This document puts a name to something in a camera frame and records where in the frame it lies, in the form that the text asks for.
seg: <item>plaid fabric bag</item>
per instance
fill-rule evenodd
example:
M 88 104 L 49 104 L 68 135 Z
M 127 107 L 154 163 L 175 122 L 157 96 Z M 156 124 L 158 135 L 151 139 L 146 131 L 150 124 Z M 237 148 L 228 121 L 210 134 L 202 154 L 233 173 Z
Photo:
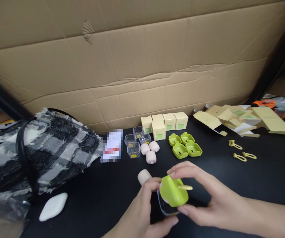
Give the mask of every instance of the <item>plaid fabric bag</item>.
M 0 131 L 0 199 L 32 191 L 18 158 L 17 135 L 25 122 Z M 48 109 L 24 128 L 23 143 L 29 166 L 36 172 L 38 194 L 51 192 L 83 172 L 101 155 L 101 140 L 75 119 Z

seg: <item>white oval object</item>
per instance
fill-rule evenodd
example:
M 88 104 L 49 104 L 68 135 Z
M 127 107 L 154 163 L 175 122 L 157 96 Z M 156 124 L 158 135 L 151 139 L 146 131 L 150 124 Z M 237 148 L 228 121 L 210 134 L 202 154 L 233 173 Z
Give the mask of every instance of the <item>white oval object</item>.
M 141 151 L 141 153 L 142 153 L 143 155 L 146 155 L 146 153 L 147 153 L 148 151 L 150 151 L 149 145 L 148 145 L 148 144 L 142 144 L 142 145 L 140 146 L 140 151 Z
M 146 182 L 147 179 L 151 178 L 151 175 L 148 172 L 148 170 L 144 169 L 139 172 L 137 178 L 138 178 L 140 185 L 142 186 L 144 182 Z
M 149 148 L 150 148 L 151 151 L 153 151 L 155 153 L 158 152 L 159 149 L 160 149 L 158 143 L 155 142 L 155 141 L 152 141 L 152 142 L 149 143 Z
M 157 157 L 156 157 L 156 154 L 155 152 L 153 151 L 148 151 L 146 153 L 146 161 L 148 164 L 154 164 L 157 162 Z
M 39 217 L 39 221 L 46 221 L 62 212 L 67 199 L 67 193 L 61 193 L 50 198 L 44 205 Z

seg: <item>clear plastic bag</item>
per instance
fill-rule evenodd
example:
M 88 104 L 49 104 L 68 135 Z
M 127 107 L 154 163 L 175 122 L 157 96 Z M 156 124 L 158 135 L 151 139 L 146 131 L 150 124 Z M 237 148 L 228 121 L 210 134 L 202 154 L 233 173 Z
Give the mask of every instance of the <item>clear plastic bag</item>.
M 0 200 L 0 237 L 18 238 L 28 220 L 30 203 L 22 197 Z

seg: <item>clear plastic container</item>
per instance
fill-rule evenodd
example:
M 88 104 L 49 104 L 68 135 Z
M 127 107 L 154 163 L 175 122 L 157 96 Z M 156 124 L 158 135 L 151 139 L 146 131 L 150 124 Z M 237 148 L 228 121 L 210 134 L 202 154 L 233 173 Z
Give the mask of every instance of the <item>clear plastic container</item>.
M 140 144 L 149 144 L 151 141 L 151 136 L 149 133 L 141 133 L 138 135 Z
M 132 142 L 127 145 L 127 153 L 130 158 L 138 158 L 141 155 L 139 142 Z
M 136 142 L 136 135 L 134 134 L 126 135 L 124 142 L 125 142 L 125 145 L 128 145 L 129 143 L 132 143 L 132 142 Z
M 143 133 L 143 127 L 134 127 L 133 133 L 135 134 L 136 138 L 138 138 L 138 135 Z

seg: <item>yellow strap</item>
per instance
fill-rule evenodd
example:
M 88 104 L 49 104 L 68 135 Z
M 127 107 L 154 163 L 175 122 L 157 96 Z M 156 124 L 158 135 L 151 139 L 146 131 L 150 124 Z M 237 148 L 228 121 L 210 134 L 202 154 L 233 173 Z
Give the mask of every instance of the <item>yellow strap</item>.
M 178 185 L 178 188 L 184 189 L 184 190 L 192 190 L 193 189 L 193 187 L 191 187 L 189 185 Z
M 239 160 L 241 160 L 241 161 L 243 161 L 243 162 L 246 162 L 247 161 L 247 159 L 244 157 L 244 156 L 241 156 L 241 155 L 237 155 L 237 154 L 233 154 L 233 157 L 234 158 L 236 158 L 236 159 L 239 159 Z
M 228 144 L 230 147 L 235 147 L 236 149 L 243 149 L 243 147 L 235 144 L 235 140 L 229 140 L 229 144 Z
M 243 156 L 245 157 L 248 157 L 248 158 L 252 158 L 252 159 L 257 159 L 256 156 L 254 156 L 253 154 L 249 154 L 249 153 L 245 153 L 245 152 L 242 152 Z

